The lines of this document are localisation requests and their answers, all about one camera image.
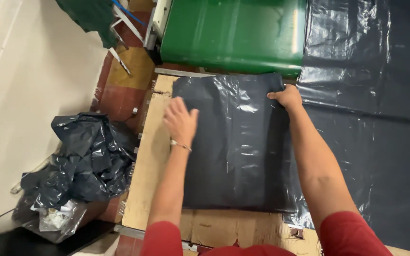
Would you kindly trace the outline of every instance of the tile floor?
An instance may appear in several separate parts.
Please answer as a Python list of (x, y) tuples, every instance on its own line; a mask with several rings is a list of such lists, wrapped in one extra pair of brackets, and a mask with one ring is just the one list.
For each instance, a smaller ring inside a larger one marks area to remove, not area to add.
[[(129, 3), (130, 10), (149, 10), (149, 11), (134, 11), (133, 14), (141, 21), (148, 23), (151, 15), (151, 6), (147, 6), (141, 1), (134, 0)], [(144, 37), (146, 29), (143, 25), (135, 22), (131, 17), (128, 17)], [(99, 77), (98, 86), (95, 91), (96, 99), (92, 103), (92, 111), (100, 111), (108, 114), (113, 121), (125, 122), (134, 133), (143, 131), (144, 117), (148, 110), (147, 100), (151, 99), (151, 88), (153, 81), (157, 75), (154, 74), (154, 64), (143, 49), (140, 40), (133, 32), (124, 24), (118, 24), (115, 29), (123, 38), (124, 42), (129, 46), (126, 50), (123, 45), (117, 47), (117, 52), (124, 64), (133, 73), (129, 77), (122, 69), (120, 64), (109, 53), (102, 67), (102, 72)], [(185, 67), (177, 64), (164, 63), (160, 67), (197, 72), (195, 67)], [(132, 117), (134, 108), (138, 108), (137, 114)], [(118, 223), (122, 218), (122, 201), (125, 201), (127, 194), (120, 198), (114, 198), (110, 201), (107, 210), (100, 216), (100, 219)], [(138, 256), (142, 248), (142, 240), (128, 236), (121, 236), (115, 256)]]

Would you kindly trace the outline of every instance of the green machine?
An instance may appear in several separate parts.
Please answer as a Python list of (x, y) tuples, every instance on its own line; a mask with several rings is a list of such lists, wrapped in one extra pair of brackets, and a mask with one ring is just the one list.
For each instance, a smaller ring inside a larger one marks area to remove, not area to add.
[(173, 0), (164, 62), (298, 76), (306, 0)]

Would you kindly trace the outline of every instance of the blue hose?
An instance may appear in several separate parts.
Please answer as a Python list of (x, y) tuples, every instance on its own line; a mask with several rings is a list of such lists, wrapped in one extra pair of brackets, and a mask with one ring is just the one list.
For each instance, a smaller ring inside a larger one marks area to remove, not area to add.
[(122, 9), (125, 13), (129, 14), (129, 16), (131, 16), (132, 18), (134, 18), (134, 20), (136, 20), (137, 22), (139, 22), (140, 24), (142, 24), (143, 26), (146, 26), (145, 23), (143, 23), (142, 21), (140, 21), (139, 19), (137, 19), (132, 13), (130, 13), (126, 8), (124, 8), (120, 3), (118, 3), (117, 0), (112, 0), (113, 3), (115, 3), (119, 9)]

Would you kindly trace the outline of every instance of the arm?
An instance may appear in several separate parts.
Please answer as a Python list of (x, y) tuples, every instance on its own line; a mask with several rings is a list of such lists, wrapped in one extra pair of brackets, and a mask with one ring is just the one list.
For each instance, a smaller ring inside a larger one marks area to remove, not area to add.
[[(163, 122), (173, 140), (191, 148), (192, 139), (196, 134), (198, 113), (197, 109), (188, 113), (180, 97), (175, 97), (170, 101), (165, 110)], [(148, 225), (159, 221), (169, 221), (179, 226), (188, 157), (188, 149), (179, 145), (172, 146), (167, 166), (151, 201)]]
[(267, 96), (277, 99), (289, 114), (300, 185), (317, 235), (320, 236), (322, 221), (333, 213), (351, 211), (360, 214), (338, 161), (312, 124), (295, 86), (288, 84), (284, 91), (271, 92)]

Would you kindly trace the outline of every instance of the white wall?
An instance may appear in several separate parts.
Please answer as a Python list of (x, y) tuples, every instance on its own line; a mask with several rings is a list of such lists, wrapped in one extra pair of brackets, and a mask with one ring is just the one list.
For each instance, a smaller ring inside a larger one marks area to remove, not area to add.
[(54, 0), (0, 0), (0, 214), (21, 174), (57, 148), (53, 117), (89, 109), (106, 53)]

